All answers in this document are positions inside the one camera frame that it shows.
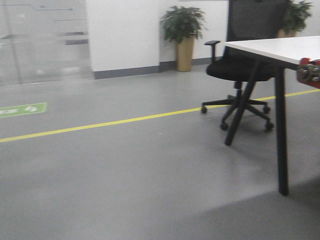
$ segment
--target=white wall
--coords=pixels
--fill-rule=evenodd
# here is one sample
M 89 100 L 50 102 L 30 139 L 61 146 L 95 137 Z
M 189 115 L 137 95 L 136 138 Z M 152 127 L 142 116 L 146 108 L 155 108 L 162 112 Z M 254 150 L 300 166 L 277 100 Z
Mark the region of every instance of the white wall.
M 92 69 L 159 65 L 160 0 L 87 0 Z
M 205 12 L 203 38 L 195 41 L 194 59 L 209 58 L 204 43 L 225 41 L 228 1 L 86 0 L 93 71 L 157 66 L 175 60 L 175 44 L 163 40 L 160 18 L 170 6 L 198 7 Z M 298 36 L 320 35 L 320 0 L 312 2 L 313 17 Z M 223 53 L 218 44 L 217 56 Z

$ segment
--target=chair backrest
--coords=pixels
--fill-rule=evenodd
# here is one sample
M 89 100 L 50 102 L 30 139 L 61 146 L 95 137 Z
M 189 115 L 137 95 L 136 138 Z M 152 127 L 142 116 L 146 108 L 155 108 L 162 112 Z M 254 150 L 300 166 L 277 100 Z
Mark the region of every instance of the chair backrest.
M 226 41 L 276 38 L 288 6 L 289 0 L 229 0 Z

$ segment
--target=plant pot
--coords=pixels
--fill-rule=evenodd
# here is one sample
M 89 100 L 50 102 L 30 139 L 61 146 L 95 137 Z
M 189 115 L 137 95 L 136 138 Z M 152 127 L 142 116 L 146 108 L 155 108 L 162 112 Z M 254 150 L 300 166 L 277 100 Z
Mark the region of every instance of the plant pot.
M 278 35 L 277 37 L 278 38 L 293 38 L 297 35 L 297 31 L 295 30 L 291 30 L 289 31 L 289 33 L 285 33 L 285 31 L 283 29 L 280 29 L 279 32 L 278 32 Z
M 179 72 L 189 72 L 192 68 L 192 56 L 194 50 L 195 37 L 184 37 L 182 42 L 176 44 L 176 70 Z

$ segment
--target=chair wheel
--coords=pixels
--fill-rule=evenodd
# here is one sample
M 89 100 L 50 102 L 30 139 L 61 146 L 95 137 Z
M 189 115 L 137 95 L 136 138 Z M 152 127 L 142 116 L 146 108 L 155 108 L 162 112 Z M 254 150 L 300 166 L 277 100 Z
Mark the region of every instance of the chair wheel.
M 229 128 L 229 126 L 228 126 L 227 123 L 223 122 L 223 123 L 220 124 L 220 128 L 225 131 L 225 130 L 227 130 Z
M 268 114 L 270 112 L 271 108 L 268 106 L 265 106 L 262 110 L 263 110 L 264 114 Z
M 266 124 L 265 124 L 265 129 L 266 130 L 272 130 L 273 128 L 274 128 L 274 124 L 272 123 L 272 122 L 267 122 Z
M 201 112 L 202 112 L 203 114 L 205 114 L 207 111 L 208 111 L 208 109 L 207 109 L 205 106 L 203 106 L 203 107 L 201 108 Z

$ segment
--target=red object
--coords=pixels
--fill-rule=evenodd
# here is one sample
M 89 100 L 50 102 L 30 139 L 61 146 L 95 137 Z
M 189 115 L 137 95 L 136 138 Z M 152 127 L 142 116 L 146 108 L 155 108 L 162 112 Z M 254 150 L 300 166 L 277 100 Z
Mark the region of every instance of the red object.
M 300 64 L 299 64 L 298 70 L 297 70 L 297 80 L 298 80 L 298 82 L 300 82 L 302 84 L 306 84 L 306 85 L 312 86 L 314 88 L 320 89 L 320 82 L 319 81 L 313 81 L 311 79 L 303 79 L 302 77 L 300 77 L 299 72 L 298 72 L 299 69 L 301 69 L 301 68 L 310 69 L 314 66 L 320 66 L 320 60 L 310 61 L 310 58 L 306 58 L 306 57 L 302 58 L 300 60 Z M 317 76 L 320 78 L 320 72 L 315 73 L 312 76 Z

